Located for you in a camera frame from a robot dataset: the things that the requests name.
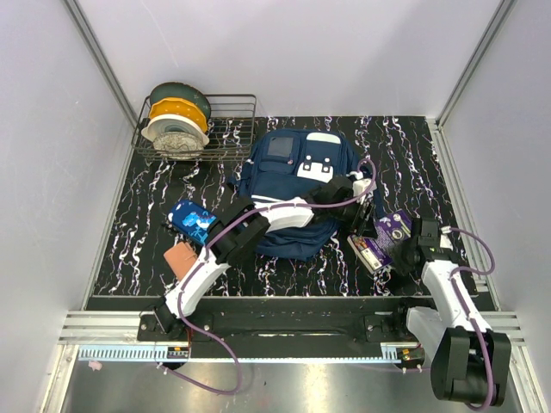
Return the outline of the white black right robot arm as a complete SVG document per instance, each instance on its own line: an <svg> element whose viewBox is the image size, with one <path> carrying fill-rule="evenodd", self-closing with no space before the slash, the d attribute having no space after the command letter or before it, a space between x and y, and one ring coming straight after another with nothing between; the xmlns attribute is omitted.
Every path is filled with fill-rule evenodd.
<svg viewBox="0 0 551 413"><path fill-rule="evenodd" d="M475 411L505 400L511 341L483 318L465 287L465 267L444 240L452 232L434 220L412 221L411 235L399 244L398 258L421 272L432 307L407 304L391 319L401 341L414 337L430 360L430 382L439 400L465 404Z"/></svg>

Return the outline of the navy blue student backpack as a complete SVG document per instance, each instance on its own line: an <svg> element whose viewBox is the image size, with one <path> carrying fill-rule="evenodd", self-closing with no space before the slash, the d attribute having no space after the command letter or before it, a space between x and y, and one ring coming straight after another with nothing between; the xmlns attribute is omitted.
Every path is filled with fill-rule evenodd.
<svg viewBox="0 0 551 413"><path fill-rule="evenodd" d="M350 225L365 199L382 214L375 168L362 161L341 134L305 129L266 133L252 147L238 177L229 184L256 207L277 204L269 215L292 225L272 225L256 253L306 261L315 256L342 225ZM370 187L365 196L363 191Z"/></svg>

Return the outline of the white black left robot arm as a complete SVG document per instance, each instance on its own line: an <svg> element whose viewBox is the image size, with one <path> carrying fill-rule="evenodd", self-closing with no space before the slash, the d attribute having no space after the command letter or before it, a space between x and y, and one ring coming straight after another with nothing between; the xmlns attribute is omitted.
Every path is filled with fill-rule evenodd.
<svg viewBox="0 0 551 413"><path fill-rule="evenodd" d="M211 222L205 244L195 252L188 243L177 243L164 253L177 279L153 310L156 331L175 341L191 323L191 315L204 293L229 268L239 265L265 235L287 228L302 229L325 215L362 229L370 208L369 194L375 179L363 177L350 181L337 176L302 197L256 203L239 198Z"/></svg>

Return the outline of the purple paperback book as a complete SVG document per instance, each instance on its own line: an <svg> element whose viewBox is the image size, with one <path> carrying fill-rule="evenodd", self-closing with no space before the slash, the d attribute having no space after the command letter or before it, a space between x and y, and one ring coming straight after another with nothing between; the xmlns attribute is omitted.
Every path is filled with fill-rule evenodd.
<svg viewBox="0 0 551 413"><path fill-rule="evenodd" d="M389 269L393 265L393 253L398 253L401 244L412 232L409 215L398 210L375 221L373 237L349 235L349 246L370 274Z"/></svg>

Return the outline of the blue patterned pencil case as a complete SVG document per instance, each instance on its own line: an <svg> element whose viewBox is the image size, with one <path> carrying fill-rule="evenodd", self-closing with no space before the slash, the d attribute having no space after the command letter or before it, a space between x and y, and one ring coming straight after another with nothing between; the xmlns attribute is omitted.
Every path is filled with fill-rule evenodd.
<svg viewBox="0 0 551 413"><path fill-rule="evenodd" d="M177 231L199 245L206 244L208 227L216 220L213 213L191 200L176 203L167 218Z"/></svg>

